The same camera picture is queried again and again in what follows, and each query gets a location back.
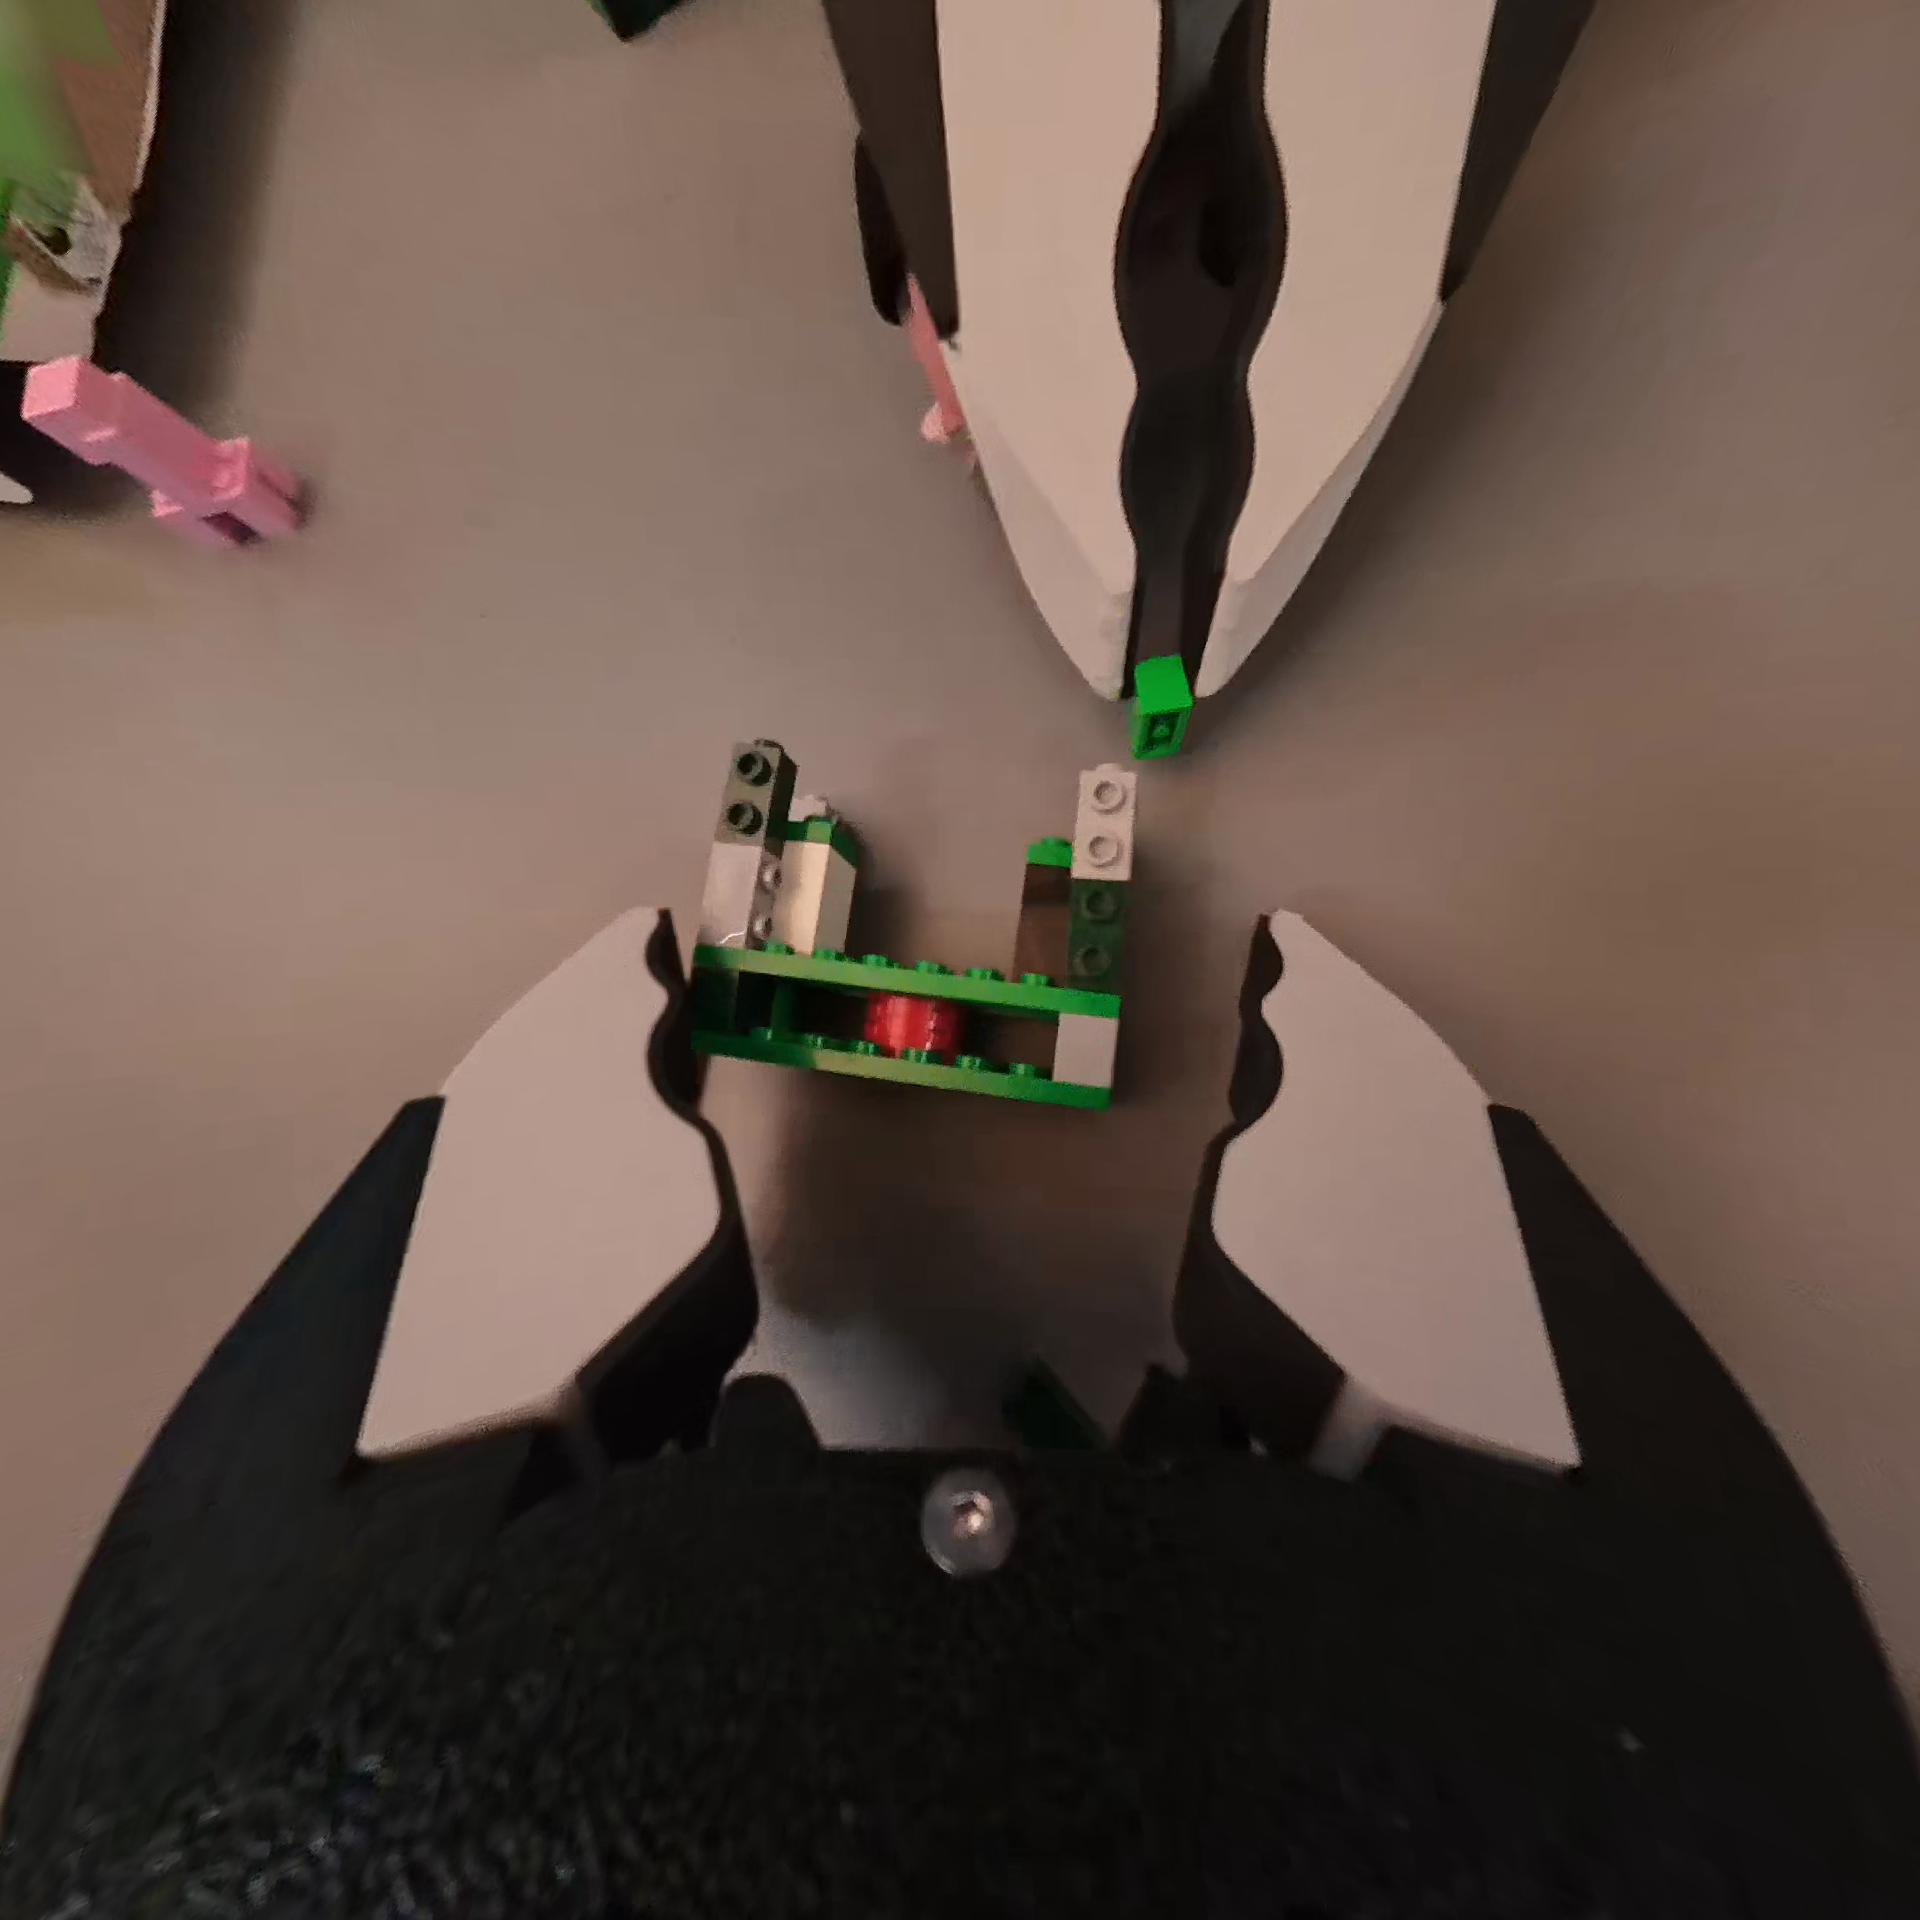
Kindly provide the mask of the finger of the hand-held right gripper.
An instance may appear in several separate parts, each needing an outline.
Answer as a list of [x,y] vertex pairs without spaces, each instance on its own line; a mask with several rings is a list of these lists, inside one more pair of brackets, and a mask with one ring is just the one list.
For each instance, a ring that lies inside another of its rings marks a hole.
[[1117,493],[1137,369],[1117,328],[1117,221],[1205,6],[939,0],[958,328],[939,342],[979,481],[1039,623],[1126,692],[1137,541]]
[[1196,692],[1275,631],[1423,360],[1486,32],[1486,0],[1267,6],[1283,270],[1243,378],[1255,481]]

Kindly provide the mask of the pink lego piece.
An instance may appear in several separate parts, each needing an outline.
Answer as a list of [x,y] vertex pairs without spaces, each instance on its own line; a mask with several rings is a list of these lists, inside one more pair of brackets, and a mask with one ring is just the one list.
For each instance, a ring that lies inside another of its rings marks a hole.
[[934,338],[934,323],[924,313],[924,295],[922,295],[922,282],[907,275],[907,313],[902,313],[902,328],[910,338],[910,353],[924,374],[924,417],[922,417],[922,436],[934,444],[934,449],[960,449],[967,444],[967,417],[960,417],[960,403],[958,403],[958,386],[954,386],[954,369],[945,369],[945,353],[939,353],[939,338]]

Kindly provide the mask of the green lego set box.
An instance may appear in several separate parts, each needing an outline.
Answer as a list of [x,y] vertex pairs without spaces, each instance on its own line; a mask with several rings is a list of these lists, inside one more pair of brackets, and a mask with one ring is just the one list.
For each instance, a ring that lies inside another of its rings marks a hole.
[[95,347],[154,141],[160,0],[0,6],[0,360]]

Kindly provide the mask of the green and grey lego build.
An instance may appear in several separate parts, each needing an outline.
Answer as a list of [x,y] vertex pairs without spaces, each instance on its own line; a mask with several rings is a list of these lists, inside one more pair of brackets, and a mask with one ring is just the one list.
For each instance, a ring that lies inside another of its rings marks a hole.
[[1079,776],[1073,832],[1024,848],[1007,966],[856,952],[863,840],[798,789],[774,740],[738,740],[688,964],[692,1049],[1102,1114],[1135,848],[1137,776],[1094,766]]

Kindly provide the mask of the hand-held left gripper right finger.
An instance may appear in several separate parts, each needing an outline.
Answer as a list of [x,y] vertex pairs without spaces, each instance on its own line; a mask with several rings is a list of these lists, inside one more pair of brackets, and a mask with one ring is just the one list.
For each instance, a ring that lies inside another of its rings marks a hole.
[[1332,1478],[1396,1424],[1580,1464],[1477,1076],[1288,910],[1249,940],[1171,1334],[1255,1454]]

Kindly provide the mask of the pink lego pig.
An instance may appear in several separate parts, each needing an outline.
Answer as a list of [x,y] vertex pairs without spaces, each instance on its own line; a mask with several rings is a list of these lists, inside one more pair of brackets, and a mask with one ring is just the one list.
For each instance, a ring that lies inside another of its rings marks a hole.
[[18,421],[153,493],[153,517],[196,544],[249,544],[301,529],[301,486],[249,436],[207,436],[119,369],[33,366]]

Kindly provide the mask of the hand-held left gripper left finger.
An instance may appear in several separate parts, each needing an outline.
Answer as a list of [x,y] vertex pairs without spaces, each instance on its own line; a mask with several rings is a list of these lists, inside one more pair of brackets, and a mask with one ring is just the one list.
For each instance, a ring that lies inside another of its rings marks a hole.
[[521,1422],[575,1422],[608,1464],[698,1447],[754,1317],[674,928],[622,910],[441,1081],[358,1454]]

